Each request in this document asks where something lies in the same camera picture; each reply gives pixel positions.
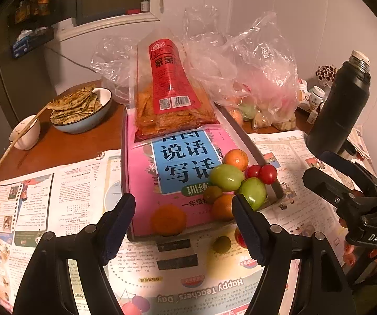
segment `spicy snack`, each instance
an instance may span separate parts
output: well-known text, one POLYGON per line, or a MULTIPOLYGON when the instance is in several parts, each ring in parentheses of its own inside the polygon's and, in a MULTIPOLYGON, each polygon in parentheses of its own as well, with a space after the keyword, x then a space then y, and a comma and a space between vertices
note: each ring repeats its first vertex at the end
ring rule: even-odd
POLYGON ((164 32, 157 30, 137 45, 136 142, 219 123, 203 87, 187 78, 172 34, 165 33, 169 38, 158 39, 164 32))

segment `barcode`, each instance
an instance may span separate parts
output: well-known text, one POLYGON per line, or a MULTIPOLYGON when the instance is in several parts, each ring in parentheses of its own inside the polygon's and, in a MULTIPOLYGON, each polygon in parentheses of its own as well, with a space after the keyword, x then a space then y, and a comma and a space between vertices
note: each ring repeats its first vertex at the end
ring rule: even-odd
POLYGON ((171 102, 169 98, 160 99, 160 110, 171 109, 171 102))
POLYGON ((188 96, 171 97, 171 100, 173 108, 191 105, 190 98, 188 96))

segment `clear plastic bag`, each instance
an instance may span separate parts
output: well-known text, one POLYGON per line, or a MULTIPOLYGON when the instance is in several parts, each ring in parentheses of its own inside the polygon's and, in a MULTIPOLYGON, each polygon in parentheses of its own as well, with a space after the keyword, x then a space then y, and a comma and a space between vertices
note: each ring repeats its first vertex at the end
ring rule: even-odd
POLYGON ((260 124, 290 120, 298 106, 296 61, 276 26, 276 13, 265 12, 252 27, 223 46, 236 53, 236 81, 256 102, 260 124))
POLYGON ((129 104, 131 61, 135 56, 134 40, 111 35, 97 44, 91 59, 91 67, 102 76, 102 86, 120 104, 129 104))
POLYGON ((185 53, 167 28, 158 28, 137 44, 135 142, 218 124, 200 82, 186 74, 185 53))
POLYGON ((183 66, 187 73, 202 82, 211 100, 235 107, 248 92, 235 90, 237 76, 234 53, 224 50, 226 37, 217 29, 218 12, 213 6, 186 8, 183 45, 187 53, 183 66))

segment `black thermos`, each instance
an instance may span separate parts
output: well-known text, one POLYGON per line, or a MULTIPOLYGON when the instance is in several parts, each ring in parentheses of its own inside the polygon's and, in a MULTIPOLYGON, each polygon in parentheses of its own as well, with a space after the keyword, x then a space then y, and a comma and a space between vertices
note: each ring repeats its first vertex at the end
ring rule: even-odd
POLYGON ((369 98, 369 59, 353 51, 337 71, 330 94, 306 139, 314 156, 337 153, 350 134, 369 98))

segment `blue bowl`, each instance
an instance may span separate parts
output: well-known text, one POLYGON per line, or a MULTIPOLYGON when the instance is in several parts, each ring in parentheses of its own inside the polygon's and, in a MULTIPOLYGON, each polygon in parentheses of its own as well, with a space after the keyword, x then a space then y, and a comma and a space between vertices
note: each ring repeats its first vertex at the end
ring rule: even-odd
POLYGON ((64 133, 80 134, 97 126, 111 106, 111 91, 106 88, 95 88, 93 93, 98 96, 98 100, 102 105, 99 110, 81 120, 68 124, 54 124, 50 117, 50 122, 53 127, 64 133))

